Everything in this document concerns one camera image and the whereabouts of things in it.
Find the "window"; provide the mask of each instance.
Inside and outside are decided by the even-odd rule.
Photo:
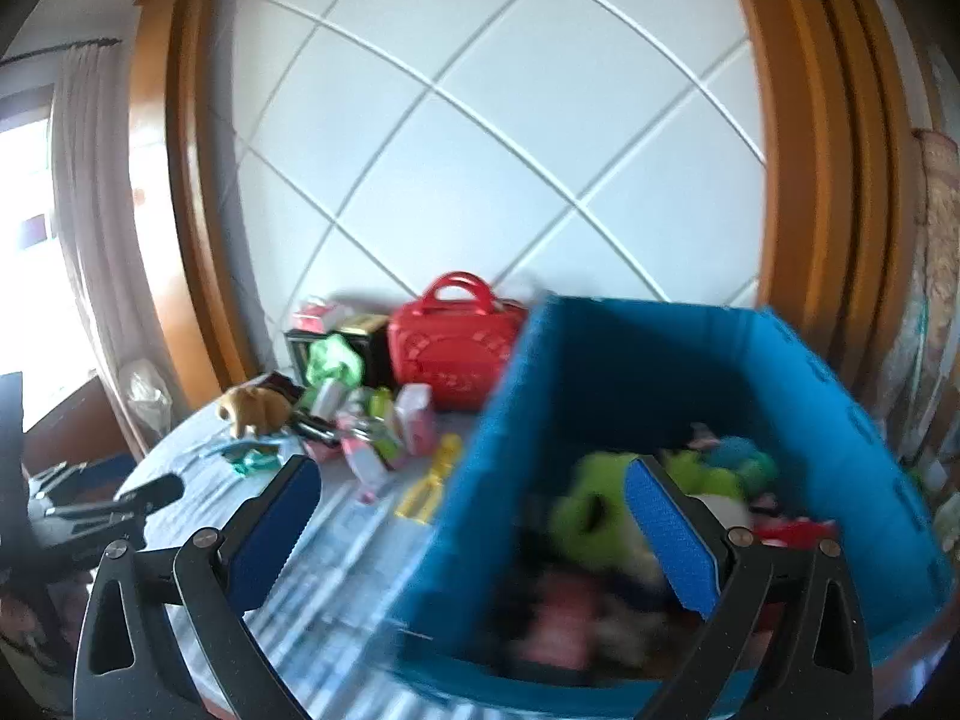
[[[95,374],[53,218],[49,105],[0,121],[0,371],[23,371],[24,430]]]

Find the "pink box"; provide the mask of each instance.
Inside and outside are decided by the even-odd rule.
[[[429,384],[406,384],[394,404],[400,435],[413,457],[429,457],[437,448],[437,415]]]
[[[343,303],[326,303],[320,298],[309,298],[291,314],[290,324],[295,330],[329,333],[352,314],[353,309]]]

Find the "table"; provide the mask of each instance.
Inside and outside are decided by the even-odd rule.
[[[465,436],[472,418],[444,415],[442,430]],[[272,474],[241,477],[225,461],[199,459],[200,449],[222,432],[215,404],[184,421],[142,461],[118,494],[174,472],[184,497],[147,519],[148,549],[180,546],[198,528],[223,527],[247,498],[258,495]],[[342,459],[320,467],[320,504],[283,567],[266,602],[245,622],[274,669],[311,717],[325,720],[467,720],[482,712],[419,698],[379,667],[389,653],[374,652],[384,616],[429,545],[433,529],[392,513],[405,488],[424,474],[426,459],[411,461],[381,498],[366,505]],[[170,619],[184,660],[200,693],[228,707],[181,607]]]

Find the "bag handle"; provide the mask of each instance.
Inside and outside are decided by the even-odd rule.
[[[443,311],[445,304],[453,302],[438,298],[437,293],[445,287],[460,287],[462,290],[467,290],[473,296],[474,312],[481,317],[496,312],[496,298],[486,281],[479,276],[468,274],[467,271],[451,271],[449,274],[440,276],[427,287],[424,296],[416,302],[414,314]]]

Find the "black box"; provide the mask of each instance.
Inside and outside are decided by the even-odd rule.
[[[307,330],[287,330],[283,335],[290,350],[290,359],[296,370],[299,384],[309,386],[306,367],[310,359],[310,344],[320,338],[341,335],[347,345],[363,360],[363,385],[397,388],[394,368],[390,362],[390,347],[387,344],[387,325],[390,317],[384,314],[357,314],[344,319],[329,333],[311,333]]]

